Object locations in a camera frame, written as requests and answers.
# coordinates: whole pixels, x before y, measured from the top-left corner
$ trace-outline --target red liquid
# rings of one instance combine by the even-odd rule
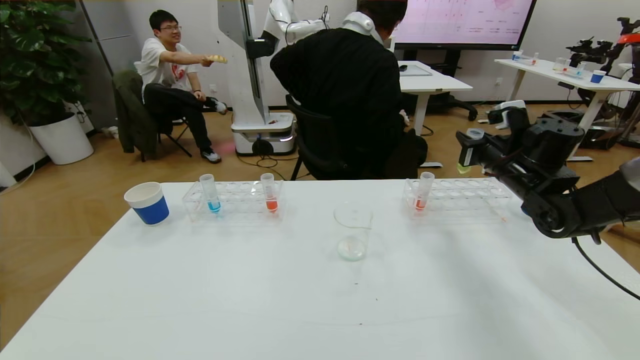
[[[422,199],[418,199],[415,203],[415,209],[417,211],[422,211],[424,210],[424,208],[427,206],[427,202],[422,200]]]
[[[270,213],[275,213],[278,211],[278,201],[277,200],[267,200],[267,209]]]

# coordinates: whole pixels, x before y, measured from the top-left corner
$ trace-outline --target white t-shirt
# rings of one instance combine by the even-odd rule
[[[191,54],[186,47],[176,44],[176,50]],[[157,38],[149,38],[142,47],[142,60],[136,64],[138,74],[142,76],[142,92],[147,84],[164,84],[172,88],[190,92],[191,83],[187,78],[190,72],[198,72],[196,65],[179,65],[160,61],[160,54],[167,51]]]

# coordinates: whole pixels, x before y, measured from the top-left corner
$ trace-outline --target potted plant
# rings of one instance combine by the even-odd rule
[[[77,114],[69,104],[85,104],[78,62],[70,45],[89,42],[65,31],[75,1],[0,1],[0,107],[25,124],[55,164],[93,154]]]

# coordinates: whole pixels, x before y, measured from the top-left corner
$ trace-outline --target white plant pot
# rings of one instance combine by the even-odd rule
[[[56,165],[75,163],[93,154],[76,114],[54,124],[29,126],[29,129]]]

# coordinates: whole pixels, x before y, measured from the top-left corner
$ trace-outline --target banana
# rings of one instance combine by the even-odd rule
[[[227,63],[227,59],[220,55],[211,55],[211,56],[208,56],[207,59],[209,61],[214,61],[216,63],[223,63],[223,64]]]

